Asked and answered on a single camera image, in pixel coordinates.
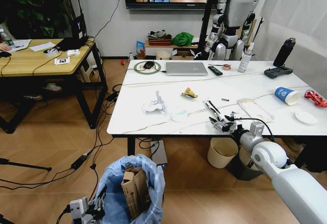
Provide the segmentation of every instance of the white table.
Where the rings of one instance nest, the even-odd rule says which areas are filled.
[[[129,69],[140,62],[133,60]],[[156,60],[161,70],[166,70],[166,60]],[[135,138],[137,137],[227,137],[228,133],[213,128],[209,120],[212,113],[206,108],[203,100],[209,98],[222,115],[230,115],[232,111],[240,113],[243,118],[249,117],[237,104],[237,100],[251,98],[262,108],[274,115],[273,122],[268,123],[274,136],[327,136],[327,109],[314,106],[311,100],[301,98],[297,105],[288,106],[273,94],[278,86],[291,88],[305,93],[310,87],[295,74],[280,76],[276,79],[266,77],[263,72],[273,68],[270,61],[251,61],[244,73],[237,71],[239,61],[200,61],[208,64],[230,64],[231,70],[225,71],[216,66],[222,76],[216,76],[207,69],[208,76],[167,76],[166,73],[142,75],[134,70],[128,70],[116,102],[107,132],[113,137],[128,138],[128,154],[134,154]],[[190,87],[197,99],[181,96]],[[143,112],[143,104],[152,100],[155,92],[159,91],[168,106],[166,114],[158,111]],[[189,117],[186,123],[175,122],[171,119],[171,111],[184,108]],[[299,122],[295,111],[307,111],[318,119],[315,125]],[[243,127],[249,129],[252,121],[243,121]]]

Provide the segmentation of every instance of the white plate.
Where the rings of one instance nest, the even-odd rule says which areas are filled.
[[[318,120],[313,115],[305,111],[296,111],[295,116],[299,121],[306,124],[316,124],[318,122]]]

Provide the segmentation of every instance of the silver laptop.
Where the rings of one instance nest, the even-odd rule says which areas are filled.
[[[202,62],[167,62],[168,76],[207,76]]]

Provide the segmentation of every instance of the cardboard piece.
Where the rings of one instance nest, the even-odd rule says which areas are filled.
[[[178,50],[177,54],[172,56],[173,60],[193,60],[194,56],[192,55],[191,51],[189,50]]]
[[[147,176],[142,168],[125,169],[122,188],[131,219],[136,219],[143,211],[149,209],[150,198]]]

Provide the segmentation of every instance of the person's hand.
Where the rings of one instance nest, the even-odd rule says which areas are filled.
[[[5,44],[3,42],[3,43],[0,43],[0,50],[2,50],[2,51],[10,51],[11,50],[11,47],[9,47],[7,44]]]

